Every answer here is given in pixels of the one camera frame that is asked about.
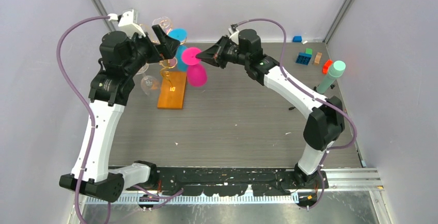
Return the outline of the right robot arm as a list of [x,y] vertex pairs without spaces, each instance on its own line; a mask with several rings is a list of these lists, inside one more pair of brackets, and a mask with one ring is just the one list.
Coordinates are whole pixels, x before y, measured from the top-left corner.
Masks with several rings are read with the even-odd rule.
[[265,54],[261,39],[253,29],[244,29],[231,37],[222,36],[210,48],[195,57],[215,67],[225,68],[230,62],[242,65],[247,75],[259,84],[277,92],[299,110],[306,119],[303,137],[306,146],[294,167],[296,186],[308,188],[318,178],[321,161],[334,141],[345,130],[342,109],[337,97],[327,98],[301,82],[291,84],[293,76],[280,67],[279,62]]

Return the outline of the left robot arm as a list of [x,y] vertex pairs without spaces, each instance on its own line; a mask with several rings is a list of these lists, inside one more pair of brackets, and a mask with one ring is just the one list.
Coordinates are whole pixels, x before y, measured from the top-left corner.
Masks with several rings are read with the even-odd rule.
[[159,25],[153,25],[152,30],[158,43],[147,35],[128,35],[125,31],[103,36],[100,70],[90,83],[85,102],[89,120],[83,144],[71,172],[60,177],[60,187],[112,203],[134,185],[140,184],[146,190],[158,185],[154,163],[135,161],[125,167],[108,167],[117,124],[135,85],[133,77],[148,63],[172,59],[179,46],[179,41]]

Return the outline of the blue wine glass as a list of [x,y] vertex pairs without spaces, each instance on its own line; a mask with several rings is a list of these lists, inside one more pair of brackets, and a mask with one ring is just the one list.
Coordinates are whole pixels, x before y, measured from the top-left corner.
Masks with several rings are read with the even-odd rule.
[[179,40],[181,43],[176,52],[176,66],[179,71],[186,72],[188,65],[182,61],[182,53],[187,49],[187,47],[184,45],[187,39],[187,31],[182,28],[177,28],[171,30],[168,35],[173,39]]

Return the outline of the pink wine glass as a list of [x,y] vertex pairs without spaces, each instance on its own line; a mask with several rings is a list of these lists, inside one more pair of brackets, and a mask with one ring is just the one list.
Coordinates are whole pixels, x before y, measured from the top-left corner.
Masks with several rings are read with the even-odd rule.
[[182,53],[182,61],[187,65],[188,83],[194,87],[201,87],[208,80],[206,70],[201,64],[201,60],[197,58],[200,52],[201,49],[190,47]]

